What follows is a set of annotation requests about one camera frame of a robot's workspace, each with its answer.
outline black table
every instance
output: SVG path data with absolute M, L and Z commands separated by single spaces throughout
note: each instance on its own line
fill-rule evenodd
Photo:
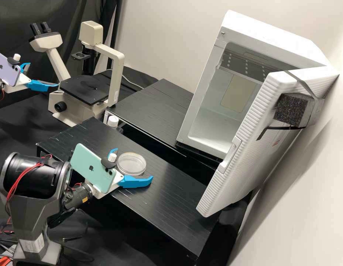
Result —
M 147 188 L 118 188 L 111 196 L 186 248 L 191 257 L 201 255 L 217 221 L 217 214 L 204 218 L 196 211 L 206 186 L 95 118 L 38 143 L 37 155 L 44 151 L 65 161 L 78 143 L 99 157 L 116 147 L 120 154 L 141 154 L 147 161 L 146 175 L 154 176 L 152 184 Z

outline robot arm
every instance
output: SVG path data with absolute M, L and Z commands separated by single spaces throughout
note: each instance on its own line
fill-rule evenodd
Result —
M 11 197 L 11 188 L 20 175 L 28 171 L 17 183 Z M 52 242 L 47 227 L 59 225 L 93 196 L 89 185 L 69 188 L 71 165 L 52 158 L 37 158 L 12 153 L 5 160 L 0 172 L 0 197 L 11 215 L 18 245 L 14 265 L 18 262 L 57 265 L 61 245 Z

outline microscope arm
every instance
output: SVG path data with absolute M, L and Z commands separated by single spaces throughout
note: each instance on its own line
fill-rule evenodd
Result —
M 119 98 L 120 84 L 124 65 L 124 54 L 104 44 L 97 44 L 93 47 L 96 52 L 104 54 L 113 60 L 109 98 L 107 105 L 112 106 Z

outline sticker label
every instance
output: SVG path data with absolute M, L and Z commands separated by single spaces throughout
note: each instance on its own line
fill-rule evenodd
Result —
M 119 98 L 119 91 L 115 92 L 115 97 L 113 100 L 116 102 L 118 98 Z
M 23 239 L 19 239 L 19 240 L 20 240 L 20 245 L 21 245 L 23 251 L 31 252 L 31 253 L 40 252 L 41 249 L 45 245 L 45 242 L 43 241 L 42 233 L 40 234 L 40 236 L 35 241 L 23 240 Z

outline black tabletop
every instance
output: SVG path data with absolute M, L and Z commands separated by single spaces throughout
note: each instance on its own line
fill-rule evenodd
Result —
M 217 221 L 217 215 L 204 218 L 195 209 L 206 188 L 203 184 L 95 118 L 37 145 L 65 161 L 78 143 L 100 157 L 116 147 L 120 154 L 141 154 L 147 161 L 146 175 L 154 176 L 152 184 L 146 188 L 118 188 L 111 196 L 196 256 L 200 255 Z
M 165 79 L 134 93 L 108 110 L 176 148 L 176 137 L 193 94 Z

